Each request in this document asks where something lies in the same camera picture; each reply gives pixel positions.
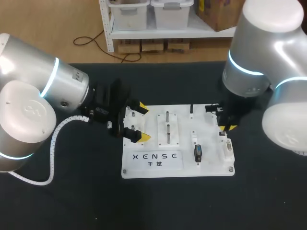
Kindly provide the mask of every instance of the white plastic bin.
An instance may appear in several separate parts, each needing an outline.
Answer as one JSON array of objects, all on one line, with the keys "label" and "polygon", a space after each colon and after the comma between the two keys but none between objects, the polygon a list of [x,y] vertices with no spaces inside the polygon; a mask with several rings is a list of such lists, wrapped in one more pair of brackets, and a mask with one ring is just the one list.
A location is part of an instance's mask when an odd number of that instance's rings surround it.
[{"label": "white plastic bin", "polygon": [[110,1],[109,7],[114,15],[118,30],[146,30],[147,6],[150,0]]},{"label": "white plastic bin", "polygon": [[194,0],[151,0],[158,30],[185,30]]}]

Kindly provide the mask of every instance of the white plastic board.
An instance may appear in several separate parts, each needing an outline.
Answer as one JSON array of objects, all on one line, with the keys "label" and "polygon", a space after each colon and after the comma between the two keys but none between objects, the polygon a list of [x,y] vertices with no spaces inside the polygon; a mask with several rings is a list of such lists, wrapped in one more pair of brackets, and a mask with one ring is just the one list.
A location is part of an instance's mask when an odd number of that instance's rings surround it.
[{"label": "white plastic board", "polygon": [[[205,104],[148,106],[142,115],[126,109],[125,127],[151,136],[143,143],[132,143],[124,138],[122,177],[196,177],[232,176],[235,174],[231,140],[219,135],[216,116],[205,112]],[[169,111],[169,122],[166,112]],[[170,125],[170,142],[167,143],[167,124]],[[196,163],[195,145],[201,145],[202,160]]]}]

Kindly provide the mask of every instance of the floor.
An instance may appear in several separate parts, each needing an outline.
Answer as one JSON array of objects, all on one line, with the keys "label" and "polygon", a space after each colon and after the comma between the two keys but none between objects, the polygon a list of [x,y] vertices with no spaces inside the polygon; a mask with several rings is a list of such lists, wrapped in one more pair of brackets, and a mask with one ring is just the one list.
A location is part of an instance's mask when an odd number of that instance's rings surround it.
[{"label": "floor", "polygon": [[[0,0],[0,33],[12,34],[68,63],[119,63],[94,43],[72,43],[79,36],[94,37],[102,29],[98,0]],[[104,35],[97,41],[106,50]],[[139,63],[225,60],[230,43],[230,38],[196,39],[186,54],[142,54]]]}]

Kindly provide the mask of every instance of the cardboard box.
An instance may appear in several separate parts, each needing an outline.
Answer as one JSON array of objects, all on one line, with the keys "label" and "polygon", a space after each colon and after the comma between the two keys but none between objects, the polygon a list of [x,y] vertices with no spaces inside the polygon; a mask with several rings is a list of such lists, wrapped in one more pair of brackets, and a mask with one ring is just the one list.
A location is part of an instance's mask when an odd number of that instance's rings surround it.
[{"label": "cardboard box", "polygon": [[137,54],[141,49],[140,39],[124,39],[118,42],[119,54]]},{"label": "cardboard box", "polygon": [[142,40],[142,52],[163,51],[164,42],[163,39],[143,39]]},{"label": "cardboard box", "polygon": [[245,0],[199,0],[197,15],[215,31],[237,25]]},{"label": "cardboard box", "polygon": [[186,38],[169,39],[167,43],[168,51],[186,52],[190,50],[190,40]]}]

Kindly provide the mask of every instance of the black table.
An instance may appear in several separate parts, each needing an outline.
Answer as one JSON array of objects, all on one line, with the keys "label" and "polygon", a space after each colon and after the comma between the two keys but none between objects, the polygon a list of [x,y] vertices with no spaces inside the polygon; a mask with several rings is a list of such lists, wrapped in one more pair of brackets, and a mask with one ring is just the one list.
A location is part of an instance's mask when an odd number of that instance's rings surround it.
[{"label": "black table", "polygon": [[[105,83],[122,78],[146,105],[221,99],[216,85],[223,62],[73,66]],[[0,228],[306,229],[307,158],[264,135],[261,119],[270,95],[265,93],[261,109],[229,133],[236,158],[233,177],[124,180],[122,140],[109,137],[106,125],[71,122],[57,140],[52,184],[39,187],[0,174]],[[70,115],[57,113],[58,123]],[[18,173],[47,179],[49,145],[50,139]]]}]

